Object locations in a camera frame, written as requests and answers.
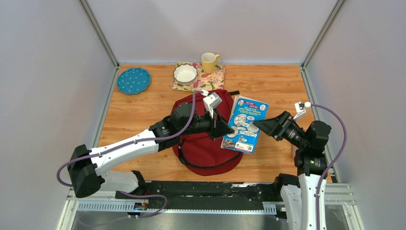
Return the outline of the blue polka dot plate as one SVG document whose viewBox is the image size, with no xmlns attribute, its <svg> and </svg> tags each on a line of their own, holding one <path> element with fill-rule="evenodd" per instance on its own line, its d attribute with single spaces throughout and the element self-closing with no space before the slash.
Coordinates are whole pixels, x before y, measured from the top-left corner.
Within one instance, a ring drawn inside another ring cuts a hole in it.
<svg viewBox="0 0 406 230">
<path fill-rule="evenodd" d="M 145 91 L 151 83 L 151 76 L 146 69 L 130 68 L 120 74 L 116 86 L 127 95 L 139 94 Z"/>
</svg>

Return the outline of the white scalloped bowl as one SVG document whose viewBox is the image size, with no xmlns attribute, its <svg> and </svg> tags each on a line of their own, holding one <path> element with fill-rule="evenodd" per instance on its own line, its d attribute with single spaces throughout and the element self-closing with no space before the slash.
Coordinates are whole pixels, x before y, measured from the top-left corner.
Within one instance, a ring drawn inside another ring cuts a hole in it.
<svg viewBox="0 0 406 230">
<path fill-rule="evenodd" d="M 198 75 L 198 70 L 191 64 L 181 64 L 173 72 L 173 78 L 181 85 L 192 84 Z"/>
</svg>

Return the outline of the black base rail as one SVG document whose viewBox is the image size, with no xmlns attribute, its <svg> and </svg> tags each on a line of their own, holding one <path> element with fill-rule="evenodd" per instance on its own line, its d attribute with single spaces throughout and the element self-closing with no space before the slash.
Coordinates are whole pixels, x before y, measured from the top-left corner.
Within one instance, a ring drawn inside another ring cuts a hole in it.
<svg viewBox="0 0 406 230">
<path fill-rule="evenodd" d="M 267 204 L 282 201 L 281 190 L 293 180 L 277 178 L 267 183 L 231 183 L 231 182 L 187 182 L 187 181 L 150 181 L 141 185 L 129 195 L 115 193 L 117 199 L 145 199 L 147 210 L 164 208 L 168 211 L 262 211 L 276 214 L 276 210 L 268 210 Z"/>
</svg>

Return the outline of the floral serving tray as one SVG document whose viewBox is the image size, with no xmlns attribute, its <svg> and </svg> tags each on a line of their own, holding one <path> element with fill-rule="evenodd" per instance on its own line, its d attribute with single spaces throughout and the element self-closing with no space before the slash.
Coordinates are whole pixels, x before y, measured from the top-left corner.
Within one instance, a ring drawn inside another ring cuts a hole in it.
<svg viewBox="0 0 406 230">
<path fill-rule="evenodd" d="M 224 88 L 224 81 L 226 75 L 225 65 L 216 65 L 215 71 L 211 74 L 205 73 L 200 63 L 196 62 L 178 62 L 176 67 L 182 65 L 191 65 L 197 69 L 196 79 L 189 85 L 183 85 L 173 78 L 171 88 L 178 91 L 192 92 L 194 90 L 217 90 Z"/>
</svg>

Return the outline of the blue comic book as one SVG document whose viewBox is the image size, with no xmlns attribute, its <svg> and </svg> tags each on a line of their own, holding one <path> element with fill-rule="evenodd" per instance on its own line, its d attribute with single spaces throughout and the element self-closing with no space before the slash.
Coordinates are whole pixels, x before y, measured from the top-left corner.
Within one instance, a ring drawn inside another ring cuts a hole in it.
<svg viewBox="0 0 406 230">
<path fill-rule="evenodd" d="M 265 102 L 237 96 L 228 122 L 234 132 L 223 137 L 221 148 L 252 155 L 260 134 L 254 122 L 265 119 L 268 108 Z"/>
</svg>

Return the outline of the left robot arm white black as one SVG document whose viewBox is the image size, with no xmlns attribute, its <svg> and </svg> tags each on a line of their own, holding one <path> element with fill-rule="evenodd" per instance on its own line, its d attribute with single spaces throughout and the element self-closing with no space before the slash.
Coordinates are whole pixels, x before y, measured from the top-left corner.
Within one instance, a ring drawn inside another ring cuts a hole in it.
<svg viewBox="0 0 406 230">
<path fill-rule="evenodd" d="M 185 135 L 206 133 L 215 140 L 233 132 L 217 109 L 198 115 L 192 103 L 182 103 L 131 138 L 99 148 L 88 149 L 84 144 L 75 147 L 67 164 L 71 187 L 76 197 L 88 197 L 107 184 L 102 175 L 121 163 L 171 148 Z"/>
</svg>

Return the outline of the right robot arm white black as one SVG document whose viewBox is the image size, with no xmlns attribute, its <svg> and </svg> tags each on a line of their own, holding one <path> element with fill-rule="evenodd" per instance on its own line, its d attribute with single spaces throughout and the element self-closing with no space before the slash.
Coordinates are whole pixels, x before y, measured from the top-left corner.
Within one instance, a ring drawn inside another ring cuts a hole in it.
<svg viewBox="0 0 406 230">
<path fill-rule="evenodd" d="M 253 124 L 276 141 L 286 140 L 297 148 L 294 157 L 297 175 L 281 173 L 273 187 L 275 198 L 284 202 L 289 229 L 325 230 L 327 160 L 324 150 L 331 127 L 316 120 L 304 130 L 287 111 Z"/>
</svg>

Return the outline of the yellow mug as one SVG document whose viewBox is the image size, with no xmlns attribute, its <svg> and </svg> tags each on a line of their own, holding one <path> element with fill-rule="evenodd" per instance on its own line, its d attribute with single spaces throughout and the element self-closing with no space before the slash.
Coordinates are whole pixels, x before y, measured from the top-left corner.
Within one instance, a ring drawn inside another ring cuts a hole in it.
<svg viewBox="0 0 406 230">
<path fill-rule="evenodd" d="M 204 53 L 201 56 L 201 66 L 204 73 L 214 73 L 221 56 L 214 53 Z"/>
</svg>

